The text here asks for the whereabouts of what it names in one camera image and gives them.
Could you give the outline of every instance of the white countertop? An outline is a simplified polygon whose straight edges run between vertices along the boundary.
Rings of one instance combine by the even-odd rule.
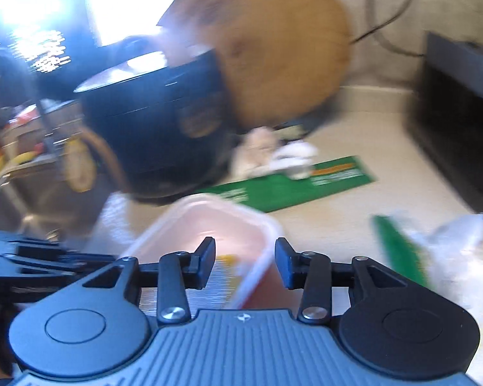
[[[405,210],[430,231],[471,212],[431,162],[406,134],[403,106],[409,93],[402,90],[351,87],[341,92],[345,113],[319,129],[308,141],[319,149],[318,162],[357,155],[376,182],[333,196],[272,212],[297,251],[318,251],[334,262],[350,262],[367,255],[388,264],[371,217]],[[121,239],[121,254],[168,206],[135,204],[119,195],[108,205],[109,230]],[[251,296],[247,307],[296,309],[300,291],[286,291],[272,268]],[[333,311],[349,306],[346,290],[333,293]],[[483,326],[481,342],[468,374],[483,384]]]

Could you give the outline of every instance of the white plastic bag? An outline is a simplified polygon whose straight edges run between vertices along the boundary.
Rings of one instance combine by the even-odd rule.
[[[392,216],[397,229],[424,252],[430,287],[483,323],[483,214],[465,215],[423,234],[405,213]]]
[[[234,152],[231,174],[236,179],[274,173],[284,173],[294,180],[308,178],[313,171],[317,148],[303,140],[282,147],[280,144],[277,133],[268,127],[251,130]]]

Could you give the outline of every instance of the kitchen sink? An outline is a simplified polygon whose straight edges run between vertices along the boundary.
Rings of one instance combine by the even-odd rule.
[[[113,191],[101,173],[89,191],[73,191],[51,157],[19,166],[0,178],[0,230],[64,241],[81,251]]]

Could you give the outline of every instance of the green label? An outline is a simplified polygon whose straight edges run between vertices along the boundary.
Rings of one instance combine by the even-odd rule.
[[[315,164],[311,177],[291,180],[283,174],[236,181],[200,190],[263,212],[309,202],[374,181],[356,157]]]

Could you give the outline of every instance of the wooden cutting board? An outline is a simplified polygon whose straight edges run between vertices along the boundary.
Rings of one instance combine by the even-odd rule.
[[[175,0],[159,25],[185,45],[216,49],[246,129],[309,112],[349,65],[349,20],[339,0]]]

